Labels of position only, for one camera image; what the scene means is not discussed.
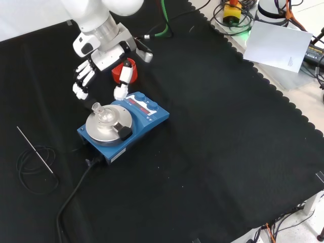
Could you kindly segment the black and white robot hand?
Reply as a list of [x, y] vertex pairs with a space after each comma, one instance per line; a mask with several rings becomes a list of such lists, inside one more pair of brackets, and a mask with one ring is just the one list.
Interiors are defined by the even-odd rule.
[[87, 59], [80, 64], [76, 71], [76, 80], [72, 90], [76, 97], [80, 100], [88, 98], [87, 87], [94, 78], [97, 71], [104, 71], [115, 68], [122, 63], [127, 54], [136, 49], [133, 36], [128, 30], [119, 32], [117, 36], [108, 41], [107, 50], [101, 51], [103, 47], [99, 39], [95, 35], [85, 35], [80, 33], [73, 42], [73, 48], [80, 57]]

